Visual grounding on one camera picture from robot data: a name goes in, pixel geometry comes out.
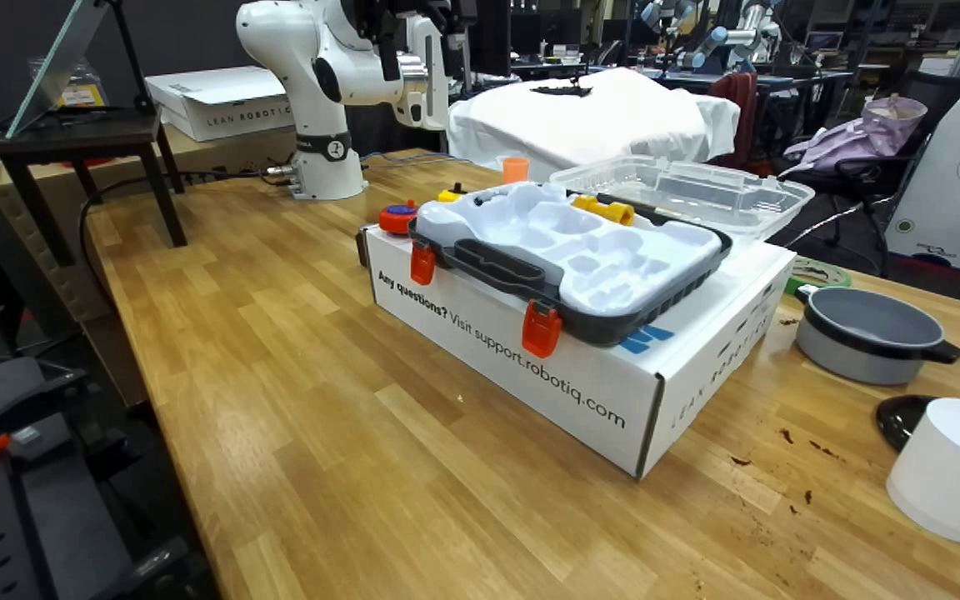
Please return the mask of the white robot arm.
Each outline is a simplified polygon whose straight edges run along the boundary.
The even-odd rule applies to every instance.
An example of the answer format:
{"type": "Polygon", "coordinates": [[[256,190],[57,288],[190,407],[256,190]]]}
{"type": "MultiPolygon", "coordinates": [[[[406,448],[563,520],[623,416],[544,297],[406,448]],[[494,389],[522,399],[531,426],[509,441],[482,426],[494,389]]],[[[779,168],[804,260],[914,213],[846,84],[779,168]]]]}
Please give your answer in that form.
{"type": "Polygon", "coordinates": [[[349,199],[368,181],[347,111],[388,105],[403,128],[444,131],[451,0],[247,0],[237,39],[287,90],[293,117],[289,193],[349,199]]]}

